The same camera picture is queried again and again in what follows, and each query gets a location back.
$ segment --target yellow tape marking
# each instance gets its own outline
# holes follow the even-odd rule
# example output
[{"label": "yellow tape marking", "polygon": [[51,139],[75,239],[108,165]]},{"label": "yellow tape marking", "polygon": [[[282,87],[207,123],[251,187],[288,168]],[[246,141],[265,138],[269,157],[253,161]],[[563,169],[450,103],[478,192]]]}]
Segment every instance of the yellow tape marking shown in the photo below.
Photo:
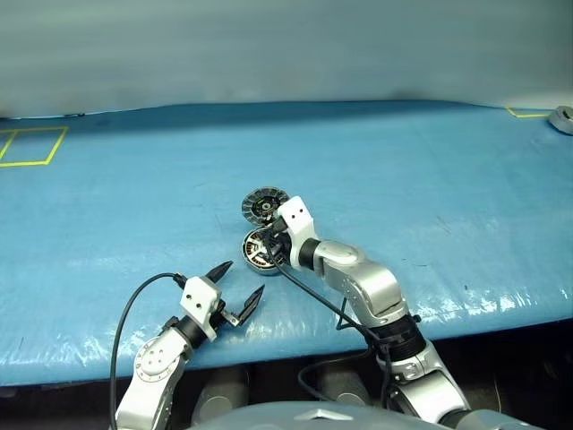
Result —
[{"label": "yellow tape marking", "polygon": [[13,142],[16,134],[18,132],[51,132],[54,130],[62,130],[59,137],[56,140],[56,143],[52,146],[50,153],[47,154],[46,159],[38,160],[38,161],[13,161],[9,163],[0,163],[0,168],[18,168],[24,166],[47,166],[52,161],[54,154],[56,154],[57,149],[60,147],[62,142],[64,141],[65,134],[68,133],[67,126],[61,127],[38,127],[38,128],[13,128],[12,130],[0,130],[0,133],[11,133],[11,136],[8,138],[2,149],[0,150],[0,159],[4,156],[10,144]]},{"label": "yellow tape marking", "polygon": [[8,138],[8,140],[6,141],[6,143],[4,144],[2,149],[0,150],[0,159],[2,159],[2,157],[4,156],[6,151],[8,151],[8,148],[10,147],[10,144],[13,142],[14,138],[16,137],[16,134],[18,134],[17,131],[11,132],[10,137]]},{"label": "yellow tape marking", "polygon": [[46,164],[50,164],[50,161],[54,157],[54,154],[56,153],[57,149],[60,147],[60,144],[64,140],[65,134],[68,133],[68,127],[63,127],[63,128],[64,130],[60,134],[60,137],[57,138],[56,144],[52,147],[52,150],[50,151],[49,154],[47,154],[47,158],[44,160]]},{"label": "yellow tape marking", "polygon": [[549,114],[518,114],[515,110],[513,110],[511,107],[506,107],[507,111],[510,112],[511,115],[513,115],[515,118],[524,118],[524,119],[528,119],[528,118],[546,118],[547,116],[549,116]]}]

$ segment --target gear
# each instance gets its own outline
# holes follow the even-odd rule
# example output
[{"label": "gear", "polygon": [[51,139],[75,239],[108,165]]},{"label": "gear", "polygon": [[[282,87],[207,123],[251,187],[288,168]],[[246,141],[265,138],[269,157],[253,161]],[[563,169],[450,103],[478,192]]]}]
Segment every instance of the gear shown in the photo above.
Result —
[{"label": "gear", "polygon": [[[281,264],[284,261],[279,251],[281,244],[271,240],[272,253],[275,260]],[[243,258],[251,269],[261,275],[274,275],[278,272],[277,266],[270,260],[269,253],[262,240],[261,229],[250,231],[243,239]]]},{"label": "gear", "polygon": [[287,200],[288,194],[278,188],[257,188],[244,198],[243,215],[252,224],[265,226],[272,222],[274,211]]}]

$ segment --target black cable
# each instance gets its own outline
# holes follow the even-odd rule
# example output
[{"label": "black cable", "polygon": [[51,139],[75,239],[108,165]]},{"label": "black cable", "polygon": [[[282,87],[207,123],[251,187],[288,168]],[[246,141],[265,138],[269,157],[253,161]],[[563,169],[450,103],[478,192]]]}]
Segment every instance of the black cable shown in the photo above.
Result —
[{"label": "black cable", "polygon": [[119,339],[122,335],[122,329],[124,328],[125,319],[127,314],[132,308],[133,302],[137,296],[146,288],[151,282],[159,280],[161,278],[173,278],[174,273],[160,273],[159,275],[152,276],[143,282],[129,297],[127,305],[125,305],[122,316],[119,318],[119,323],[117,324],[117,329],[115,330],[114,347],[111,350],[111,367],[109,369],[109,421],[112,430],[117,430],[117,422],[115,421],[115,369],[117,367],[117,350],[119,349]]},{"label": "black cable", "polygon": [[368,349],[366,349],[365,351],[362,351],[359,354],[354,354],[353,356],[347,356],[347,357],[339,357],[339,358],[332,358],[330,360],[322,360],[319,361],[317,363],[313,363],[311,365],[308,365],[307,367],[304,367],[299,373],[298,376],[296,377],[298,379],[298,383],[301,387],[303,387],[303,389],[308,392],[309,394],[311,394],[313,397],[317,398],[318,400],[324,400],[324,401],[335,401],[333,399],[331,399],[329,396],[326,396],[324,394],[322,394],[320,391],[314,389],[309,383],[307,383],[304,380],[304,376],[306,374],[308,374],[309,372],[316,370],[320,367],[324,367],[327,365],[336,365],[336,364],[341,364],[341,363],[347,363],[350,361],[356,361],[356,360],[360,360],[362,358],[367,358],[373,351],[373,347],[371,345],[368,346]]},{"label": "black cable", "polygon": [[[348,314],[344,313],[342,310],[338,309],[335,305],[333,305],[329,300],[321,296],[320,294],[316,293],[312,288],[308,287],[304,284],[301,280],[297,279],[292,274],[288,273],[275,259],[274,254],[270,251],[272,248],[270,247],[269,237],[271,236],[271,232],[269,228],[263,229],[262,231],[262,244],[267,249],[267,256],[270,258],[271,262],[277,267],[278,271],[280,271],[283,276],[285,276],[288,280],[294,283],[297,287],[299,287],[302,291],[306,294],[311,296],[312,298],[318,300],[323,305],[325,305],[328,309],[334,312],[336,315],[340,317],[340,319],[345,320],[350,327],[353,327],[358,330],[360,334],[363,335],[366,344],[373,346],[381,358],[384,360],[385,364],[385,371],[384,371],[384,378],[382,380],[382,388],[381,388],[381,401],[382,406],[386,408],[388,406],[388,398],[389,398],[389,387],[390,387],[390,377],[392,375],[392,361],[389,354],[389,346],[383,344],[381,339],[378,337],[376,333],[370,330],[368,327],[363,326],[362,324],[353,320]],[[318,393],[320,396],[324,396],[324,394],[314,390],[312,387],[308,386],[308,384],[301,384],[304,389],[311,389],[314,392],[309,391],[312,395],[315,396],[315,393]]]},{"label": "black cable", "polygon": [[[342,312],[345,311],[345,309],[346,309],[346,303],[347,303],[347,302],[348,302],[348,300],[346,299],[346,297],[344,297],[344,298],[342,299],[342,306],[340,307],[340,310],[341,310]],[[347,329],[348,327],[351,327],[351,325],[350,325],[350,324],[343,324],[343,323],[342,323],[342,318],[338,317],[337,330],[344,330],[344,329]]]}]

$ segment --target small metal part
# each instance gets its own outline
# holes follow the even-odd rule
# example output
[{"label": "small metal part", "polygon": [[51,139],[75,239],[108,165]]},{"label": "small metal part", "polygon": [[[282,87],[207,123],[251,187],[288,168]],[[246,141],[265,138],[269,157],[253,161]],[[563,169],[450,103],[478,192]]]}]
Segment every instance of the small metal part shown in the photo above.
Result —
[{"label": "small metal part", "polygon": [[551,112],[548,119],[560,132],[573,135],[573,107],[559,106]]},{"label": "small metal part", "polygon": [[[243,239],[243,258],[251,269],[261,275],[274,275],[278,272],[277,267],[272,262],[267,252],[267,248],[263,242],[264,232],[261,228],[252,230],[247,233]],[[271,252],[275,256],[275,260],[281,264],[284,261],[284,255],[280,252],[281,244],[274,239],[270,239],[272,244]]]},{"label": "small metal part", "polygon": [[244,308],[239,313],[239,315],[228,312],[225,309],[221,310],[221,316],[231,324],[233,327],[243,325],[245,321],[249,319],[252,312],[257,308],[259,302],[261,301],[262,292],[265,289],[264,284],[255,289],[252,294],[244,301]]},{"label": "small metal part", "polygon": [[257,188],[243,200],[242,210],[247,221],[257,226],[265,226],[272,221],[278,207],[288,200],[288,195],[272,186]]}]

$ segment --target gray object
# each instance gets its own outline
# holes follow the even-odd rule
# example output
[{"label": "gray object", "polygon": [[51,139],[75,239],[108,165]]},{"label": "gray object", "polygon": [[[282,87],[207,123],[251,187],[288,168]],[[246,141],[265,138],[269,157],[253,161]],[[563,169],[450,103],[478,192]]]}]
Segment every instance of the gray object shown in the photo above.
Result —
[{"label": "gray object", "polygon": [[264,226],[272,220],[273,212],[288,200],[288,195],[274,186],[253,190],[243,199],[243,216],[256,226]]},{"label": "gray object", "polygon": [[[2,2],[0,116],[280,100],[554,108],[573,97],[570,0],[137,5]],[[268,145],[290,150],[280,136]],[[247,138],[243,148],[237,156],[252,177],[291,160],[261,166],[259,147]]]},{"label": "gray object", "polygon": [[[290,250],[286,260],[293,269],[310,269],[343,294],[360,324],[377,330],[381,338],[395,339],[398,334],[410,338],[409,346],[402,343],[400,358],[393,357],[391,363],[391,377],[407,405],[403,408],[405,413],[439,423],[451,412],[470,409],[435,347],[415,328],[400,284],[388,268],[369,260],[354,246],[321,241],[299,196],[281,204],[274,216],[273,226],[284,224],[280,235],[288,235]],[[386,363],[377,360],[384,371]]]},{"label": "gray object", "polygon": [[325,365],[319,379],[322,393],[340,403],[370,406],[372,400],[357,372],[346,365]]},{"label": "gray object", "polygon": [[[278,262],[283,261],[282,254],[277,254],[280,246],[273,244],[272,252]],[[274,275],[278,272],[277,267],[269,258],[267,248],[262,241],[262,232],[260,229],[252,230],[243,239],[242,253],[248,267],[260,275]]]},{"label": "gray object", "polygon": [[[229,266],[229,262],[224,262],[206,276],[185,278],[180,301],[185,316],[181,320],[170,318],[163,331],[138,350],[133,364],[132,381],[115,413],[118,429],[164,430],[171,414],[174,389],[193,351],[203,341],[213,341],[220,325],[229,322],[233,327],[239,326],[257,307],[263,287],[247,298],[239,315],[225,311],[221,290],[213,280],[219,280]],[[225,375],[228,383],[237,381],[229,375]],[[229,405],[243,406],[244,389],[241,384],[230,383],[228,387],[233,388],[226,397]],[[213,397],[216,396],[207,393],[200,416],[215,417],[218,416],[217,411],[220,413],[224,408],[229,409],[228,405],[223,406],[224,399],[210,403],[208,400]]]},{"label": "gray object", "polygon": [[192,414],[192,426],[220,417],[249,401],[247,373],[241,366],[217,369],[203,387]]},{"label": "gray object", "polygon": [[[240,408],[200,426],[197,430],[438,430],[446,427],[427,423],[385,409],[340,403],[292,401],[263,403]],[[459,430],[538,430],[538,427],[490,410],[477,410],[463,417]]]},{"label": "gray object", "polygon": [[560,132],[573,135],[573,107],[557,107],[549,115],[549,122]]}]

